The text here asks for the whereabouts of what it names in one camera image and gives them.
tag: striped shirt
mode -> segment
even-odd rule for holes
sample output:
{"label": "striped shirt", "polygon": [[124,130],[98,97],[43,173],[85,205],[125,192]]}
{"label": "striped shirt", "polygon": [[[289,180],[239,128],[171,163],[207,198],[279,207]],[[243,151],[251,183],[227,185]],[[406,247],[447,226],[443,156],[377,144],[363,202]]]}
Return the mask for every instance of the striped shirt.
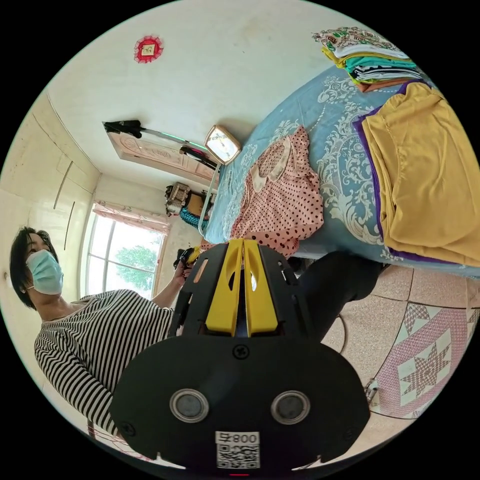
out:
{"label": "striped shirt", "polygon": [[131,290],[107,291],[80,302],[85,305],[77,312],[42,324],[35,357],[70,405],[116,435],[109,409],[120,375],[136,355],[166,338],[173,310]]}

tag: polka dot dress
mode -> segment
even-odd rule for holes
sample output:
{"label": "polka dot dress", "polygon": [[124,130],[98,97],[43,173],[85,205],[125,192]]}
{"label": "polka dot dress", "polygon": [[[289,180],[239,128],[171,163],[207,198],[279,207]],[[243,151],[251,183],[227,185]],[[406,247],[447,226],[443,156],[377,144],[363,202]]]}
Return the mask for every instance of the polka dot dress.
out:
{"label": "polka dot dress", "polygon": [[[300,240],[323,225],[320,179],[309,164],[309,144],[307,131],[300,126],[261,154],[246,177],[231,239],[252,239],[288,258],[298,250]],[[201,250],[212,246],[203,241]]]}

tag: blue floral bedding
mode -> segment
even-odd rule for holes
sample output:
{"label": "blue floral bedding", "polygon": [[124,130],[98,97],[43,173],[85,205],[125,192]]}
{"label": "blue floral bedding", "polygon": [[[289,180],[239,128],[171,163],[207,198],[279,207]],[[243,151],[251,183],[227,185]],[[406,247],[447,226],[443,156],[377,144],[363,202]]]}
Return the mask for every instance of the blue floral bedding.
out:
{"label": "blue floral bedding", "polygon": [[230,239],[250,167],[269,145],[303,125],[310,139],[309,162],[320,177],[324,224],[300,242],[297,256],[316,259],[347,250],[378,262],[480,278],[480,268],[402,259],[382,242],[372,171],[352,121],[383,105],[399,87],[361,93],[345,70],[336,66],[300,87],[255,128],[235,161],[222,168],[205,239],[212,244]]}

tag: woman's arm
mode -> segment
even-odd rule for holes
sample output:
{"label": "woman's arm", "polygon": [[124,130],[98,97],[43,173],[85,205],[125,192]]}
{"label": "woman's arm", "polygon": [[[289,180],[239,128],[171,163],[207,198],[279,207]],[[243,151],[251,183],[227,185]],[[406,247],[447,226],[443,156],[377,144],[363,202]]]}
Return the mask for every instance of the woman's arm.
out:
{"label": "woman's arm", "polygon": [[111,435],[118,429],[110,416],[112,393],[84,367],[79,358],[59,349],[35,351],[36,360],[53,388],[84,417]]}
{"label": "woman's arm", "polygon": [[190,271],[191,268],[185,268],[183,263],[180,262],[168,285],[158,295],[154,296],[151,301],[161,309],[169,309],[183,287]]}

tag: pink curtain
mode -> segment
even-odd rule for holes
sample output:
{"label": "pink curtain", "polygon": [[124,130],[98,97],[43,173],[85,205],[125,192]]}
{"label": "pink curtain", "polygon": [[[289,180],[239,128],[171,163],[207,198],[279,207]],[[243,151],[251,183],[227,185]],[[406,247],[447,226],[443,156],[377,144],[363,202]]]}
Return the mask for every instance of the pink curtain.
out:
{"label": "pink curtain", "polygon": [[110,203],[104,200],[96,200],[93,211],[101,217],[112,219],[131,227],[152,230],[162,235],[168,235],[170,231],[169,218],[161,213],[144,211],[139,208]]}

